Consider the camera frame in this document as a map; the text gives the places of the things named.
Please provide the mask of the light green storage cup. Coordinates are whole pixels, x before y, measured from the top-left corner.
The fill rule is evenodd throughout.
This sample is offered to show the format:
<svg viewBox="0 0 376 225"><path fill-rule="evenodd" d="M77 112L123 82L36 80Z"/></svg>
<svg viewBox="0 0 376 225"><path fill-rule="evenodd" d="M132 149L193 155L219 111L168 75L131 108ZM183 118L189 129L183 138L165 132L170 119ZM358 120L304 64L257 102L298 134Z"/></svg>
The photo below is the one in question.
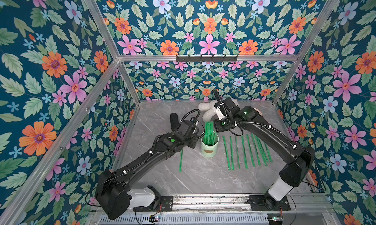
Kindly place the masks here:
<svg viewBox="0 0 376 225"><path fill-rule="evenodd" d="M200 142L201 155L205 158L213 158L217 153L218 143L219 143L219 137L217 133L215 133L213 136L213 145L205 144L204 138L201 138L201 142Z"/></svg>

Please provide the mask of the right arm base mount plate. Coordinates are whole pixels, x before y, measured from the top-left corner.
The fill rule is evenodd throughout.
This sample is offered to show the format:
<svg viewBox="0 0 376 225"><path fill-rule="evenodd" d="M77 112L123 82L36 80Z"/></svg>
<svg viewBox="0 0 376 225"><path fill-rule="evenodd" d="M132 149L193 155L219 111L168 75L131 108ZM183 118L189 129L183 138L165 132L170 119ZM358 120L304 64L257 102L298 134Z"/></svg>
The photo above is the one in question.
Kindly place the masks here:
<svg viewBox="0 0 376 225"><path fill-rule="evenodd" d="M248 203L252 211L290 211L291 207L285 196L281 201L276 201L270 196L250 195Z"/></svg>

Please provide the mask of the bundle of green wrapped straws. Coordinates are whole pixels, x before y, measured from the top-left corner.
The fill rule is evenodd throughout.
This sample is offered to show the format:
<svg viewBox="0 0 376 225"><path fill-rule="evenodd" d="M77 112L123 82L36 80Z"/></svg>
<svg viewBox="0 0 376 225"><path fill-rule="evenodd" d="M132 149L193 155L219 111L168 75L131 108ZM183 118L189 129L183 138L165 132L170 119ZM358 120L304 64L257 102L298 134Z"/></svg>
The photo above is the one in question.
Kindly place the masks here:
<svg viewBox="0 0 376 225"><path fill-rule="evenodd" d="M203 137L203 143L208 146L213 146L216 144L216 131L214 129L214 122L209 121L205 123L205 134Z"/></svg>

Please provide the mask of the white plush teddy bear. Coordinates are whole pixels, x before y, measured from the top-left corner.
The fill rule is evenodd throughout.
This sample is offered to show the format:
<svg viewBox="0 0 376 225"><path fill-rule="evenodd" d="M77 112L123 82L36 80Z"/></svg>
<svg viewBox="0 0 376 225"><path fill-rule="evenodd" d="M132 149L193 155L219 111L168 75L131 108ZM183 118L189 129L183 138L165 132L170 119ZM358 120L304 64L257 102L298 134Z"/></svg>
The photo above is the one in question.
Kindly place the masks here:
<svg viewBox="0 0 376 225"><path fill-rule="evenodd" d="M201 112L204 112L203 121L209 122L212 120L214 116L218 117L217 112L216 112L216 107L215 107L216 103L217 103L217 100L213 100L209 103L203 102L199 104L198 109Z"/></svg>

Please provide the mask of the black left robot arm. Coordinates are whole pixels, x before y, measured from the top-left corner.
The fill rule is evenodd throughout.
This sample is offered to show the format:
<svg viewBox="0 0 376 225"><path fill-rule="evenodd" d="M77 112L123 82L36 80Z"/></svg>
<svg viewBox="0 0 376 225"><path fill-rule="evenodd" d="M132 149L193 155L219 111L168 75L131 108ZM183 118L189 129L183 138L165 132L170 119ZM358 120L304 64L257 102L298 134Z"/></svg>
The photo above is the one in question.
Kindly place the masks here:
<svg viewBox="0 0 376 225"><path fill-rule="evenodd" d="M153 186L135 189L135 183L184 147L194 148L200 136L197 118L178 120L174 113L171 117L172 132L157 136L151 148L131 163L113 172L106 170L99 176L95 199L110 220L130 208L142 207L148 211L161 208L161 195Z"/></svg>

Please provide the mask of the black remote control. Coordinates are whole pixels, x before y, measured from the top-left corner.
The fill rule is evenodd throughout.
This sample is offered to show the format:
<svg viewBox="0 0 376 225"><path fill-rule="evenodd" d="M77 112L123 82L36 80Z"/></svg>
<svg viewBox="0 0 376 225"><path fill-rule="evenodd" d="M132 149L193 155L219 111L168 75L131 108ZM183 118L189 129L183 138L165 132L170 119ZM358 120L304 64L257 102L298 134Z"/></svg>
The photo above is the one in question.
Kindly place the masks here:
<svg viewBox="0 0 376 225"><path fill-rule="evenodd" d="M171 113L170 114L170 126L171 130L174 131L179 126L179 117L177 113Z"/></svg>

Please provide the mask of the black wall hook rack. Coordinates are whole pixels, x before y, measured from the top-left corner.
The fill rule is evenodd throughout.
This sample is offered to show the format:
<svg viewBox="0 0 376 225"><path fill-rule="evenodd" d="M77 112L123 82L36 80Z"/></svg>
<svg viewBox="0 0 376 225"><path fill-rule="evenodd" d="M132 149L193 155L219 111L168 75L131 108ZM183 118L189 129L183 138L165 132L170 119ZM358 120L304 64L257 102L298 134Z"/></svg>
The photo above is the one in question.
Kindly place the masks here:
<svg viewBox="0 0 376 225"><path fill-rule="evenodd" d="M237 55L177 55L176 62L233 62L237 61Z"/></svg>

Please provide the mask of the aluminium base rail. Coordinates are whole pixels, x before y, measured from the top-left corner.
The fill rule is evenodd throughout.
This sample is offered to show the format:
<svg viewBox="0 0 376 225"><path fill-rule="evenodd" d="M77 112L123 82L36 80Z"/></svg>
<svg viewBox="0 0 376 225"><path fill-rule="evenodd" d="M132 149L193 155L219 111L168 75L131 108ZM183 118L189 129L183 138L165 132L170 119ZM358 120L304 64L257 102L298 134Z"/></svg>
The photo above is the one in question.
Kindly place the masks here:
<svg viewBox="0 0 376 225"><path fill-rule="evenodd" d="M174 197L171 212L270 212L252 211L248 203L250 195L263 194L171 194ZM292 193L287 196L290 211L287 213L334 212L334 208L323 193Z"/></svg>

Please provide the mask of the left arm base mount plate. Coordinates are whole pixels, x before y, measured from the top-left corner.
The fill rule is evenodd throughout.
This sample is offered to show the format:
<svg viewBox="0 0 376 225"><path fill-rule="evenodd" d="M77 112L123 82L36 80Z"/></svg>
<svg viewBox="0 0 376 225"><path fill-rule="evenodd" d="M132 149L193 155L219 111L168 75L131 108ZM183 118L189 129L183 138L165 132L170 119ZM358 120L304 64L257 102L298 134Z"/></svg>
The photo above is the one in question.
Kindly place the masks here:
<svg viewBox="0 0 376 225"><path fill-rule="evenodd" d="M155 199L150 206L139 206L133 208L134 212L171 212L173 207L174 197L171 195L160 196Z"/></svg>

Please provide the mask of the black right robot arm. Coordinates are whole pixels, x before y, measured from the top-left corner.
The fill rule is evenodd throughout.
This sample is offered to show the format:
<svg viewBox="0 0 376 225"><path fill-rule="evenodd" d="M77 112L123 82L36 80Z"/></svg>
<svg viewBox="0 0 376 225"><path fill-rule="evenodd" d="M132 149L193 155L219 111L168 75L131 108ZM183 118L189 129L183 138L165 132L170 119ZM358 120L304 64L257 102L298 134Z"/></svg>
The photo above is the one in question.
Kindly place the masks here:
<svg viewBox="0 0 376 225"><path fill-rule="evenodd" d="M231 98L221 99L215 94L214 104L217 119L214 126L217 132L226 132L235 128L248 131L270 146L286 163L279 176L268 189L260 202L250 204L263 206L268 210L279 209L283 199L293 189L300 186L314 162L315 149L304 148L291 140L280 130L266 121L261 112L251 106L239 108Z"/></svg>

